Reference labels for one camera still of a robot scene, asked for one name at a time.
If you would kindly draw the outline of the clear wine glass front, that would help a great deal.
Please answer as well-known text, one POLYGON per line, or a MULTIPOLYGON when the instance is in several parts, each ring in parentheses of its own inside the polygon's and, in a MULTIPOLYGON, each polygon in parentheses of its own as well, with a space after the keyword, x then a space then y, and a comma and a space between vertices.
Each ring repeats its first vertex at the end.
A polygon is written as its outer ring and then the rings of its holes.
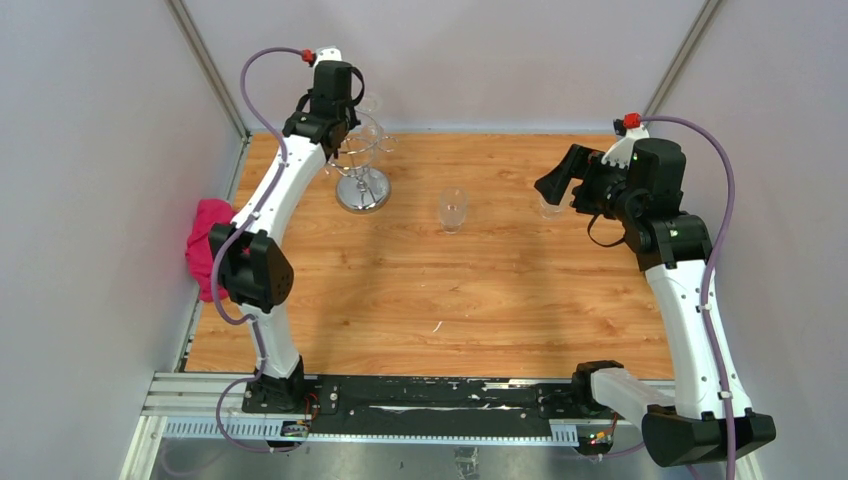
POLYGON ((439 220, 446 234, 458 233, 465 223, 469 196, 459 187, 445 188, 439 196, 439 220))

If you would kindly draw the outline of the chrome wine glass rack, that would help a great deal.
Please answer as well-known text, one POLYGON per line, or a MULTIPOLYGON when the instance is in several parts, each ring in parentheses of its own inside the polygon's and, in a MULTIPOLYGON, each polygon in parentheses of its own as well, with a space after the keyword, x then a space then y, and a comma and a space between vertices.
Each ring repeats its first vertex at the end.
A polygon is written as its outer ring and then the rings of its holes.
POLYGON ((342 141, 338 156, 329 164, 339 173, 336 200, 355 214, 372 213, 390 199, 388 176, 375 166, 382 154, 395 150, 398 139, 388 134, 368 112, 355 111, 359 124, 342 141))

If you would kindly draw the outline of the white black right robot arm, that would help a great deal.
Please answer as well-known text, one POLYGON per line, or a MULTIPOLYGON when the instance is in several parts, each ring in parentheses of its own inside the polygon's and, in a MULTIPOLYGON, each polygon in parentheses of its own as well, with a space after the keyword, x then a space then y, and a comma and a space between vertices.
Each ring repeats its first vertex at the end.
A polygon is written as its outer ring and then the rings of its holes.
POLYGON ((775 440, 774 419, 754 410, 735 372, 709 268, 716 252, 703 220, 681 209, 686 158, 670 140, 643 138, 625 166, 572 145, 535 182, 548 204, 568 200, 591 220, 621 223, 655 296, 671 351, 675 392, 665 395, 613 360, 579 364, 571 403, 584 417, 609 409, 633 423, 661 467, 723 462, 775 440))

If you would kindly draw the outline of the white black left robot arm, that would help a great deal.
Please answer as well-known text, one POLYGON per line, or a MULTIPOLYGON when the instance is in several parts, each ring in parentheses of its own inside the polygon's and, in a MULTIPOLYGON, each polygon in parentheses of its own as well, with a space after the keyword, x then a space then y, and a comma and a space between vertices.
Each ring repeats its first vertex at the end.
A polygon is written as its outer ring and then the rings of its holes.
POLYGON ((312 87, 275 133, 279 150, 258 190, 230 222, 209 233, 211 286, 224 288, 241 315, 227 314, 218 293, 213 303, 225 322, 248 326, 256 352, 254 373, 245 380, 248 412, 293 413, 309 398, 287 315, 294 269, 280 242, 312 179, 338 158, 359 125, 355 108, 363 95, 352 84, 362 78, 343 60, 315 62, 312 87))

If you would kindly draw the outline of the clear wine glass back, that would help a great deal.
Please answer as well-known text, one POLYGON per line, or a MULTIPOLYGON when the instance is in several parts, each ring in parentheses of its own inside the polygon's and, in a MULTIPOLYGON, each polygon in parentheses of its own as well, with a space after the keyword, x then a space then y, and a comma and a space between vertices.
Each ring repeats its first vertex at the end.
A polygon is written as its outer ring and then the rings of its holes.
POLYGON ((357 105, 356 111, 362 115, 370 116, 377 119, 383 107, 382 98, 374 92, 365 93, 361 102, 357 105))

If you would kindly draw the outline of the patterned clear wine glass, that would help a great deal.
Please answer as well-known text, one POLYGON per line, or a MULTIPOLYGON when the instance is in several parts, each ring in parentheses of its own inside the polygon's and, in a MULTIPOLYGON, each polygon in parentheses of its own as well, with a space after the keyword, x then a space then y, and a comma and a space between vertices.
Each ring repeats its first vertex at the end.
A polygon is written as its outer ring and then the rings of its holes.
POLYGON ((561 217, 567 209, 566 194, 559 190, 539 191, 539 212, 547 220, 561 217))

